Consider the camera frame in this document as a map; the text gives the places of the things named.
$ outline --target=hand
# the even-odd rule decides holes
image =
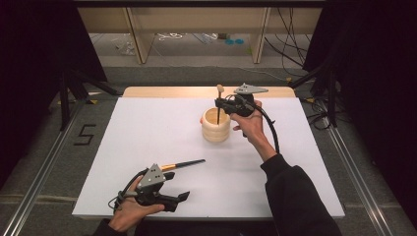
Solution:
[[[129,191],[135,191],[143,176],[138,177],[130,186]],[[116,210],[108,225],[118,232],[126,232],[131,227],[139,224],[148,214],[158,213],[164,210],[164,205],[141,206],[134,198],[127,198]]]
[[[255,104],[262,107],[262,103],[255,100]],[[276,155],[275,149],[270,145],[264,134],[264,119],[259,110],[255,110],[250,116],[242,117],[236,113],[230,114],[230,119],[236,121],[239,125],[233,127],[234,131],[242,130],[263,161]]]

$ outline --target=person's right hand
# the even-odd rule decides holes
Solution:
[[[255,104],[262,107],[262,103],[258,100],[255,100]],[[238,123],[237,126],[233,127],[233,130],[242,130],[242,132],[247,136],[249,143],[252,145],[256,145],[259,139],[262,139],[265,136],[264,119],[259,110],[255,110],[248,117],[232,113],[230,114],[230,119]]]
[[[262,107],[262,103],[255,100],[255,104]],[[264,134],[264,119],[259,110],[255,110],[250,116],[242,117],[236,113],[230,114],[230,119],[238,123],[238,126],[233,127],[234,131],[242,130],[248,138],[263,161],[276,155],[275,149],[270,145],[267,137]]]

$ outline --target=white table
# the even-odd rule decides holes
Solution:
[[[242,133],[231,131],[221,144],[203,138],[199,121],[205,110],[214,107],[215,96],[214,88],[213,98],[119,98],[73,215],[109,217],[112,209],[107,203],[139,171],[154,163],[203,158],[203,164],[175,170],[175,178],[165,182],[160,191],[168,196],[191,191],[189,199],[175,212],[160,212],[149,218],[271,218],[262,161]],[[331,216],[343,217],[298,98],[263,97],[261,101],[276,121],[280,150],[287,162],[307,172]],[[267,124],[265,131],[272,141]]]

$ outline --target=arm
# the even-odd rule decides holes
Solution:
[[[141,181],[140,176],[129,188],[135,191]],[[99,236],[125,236],[126,232],[133,226],[139,224],[145,216],[160,212],[164,205],[141,206],[135,199],[127,198],[118,209],[115,210],[111,220],[103,219],[98,225],[93,235]]]
[[[299,166],[288,165],[268,142],[262,114],[255,110],[249,117],[231,114],[230,118],[239,124],[233,130],[242,130],[264,161],[269,207],[279,234],[341,235],[309,176]]]

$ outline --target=person's left hand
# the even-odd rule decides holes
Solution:
[[[129,191],[135,191],[143,176],[138,177],[130,186]],[[164,210],[164,205],[141,206],[134,198],[126,198],[114,212],[108,225],[118,232],[126,232],[131,227],[139,224],[148,214],[158,213]]]

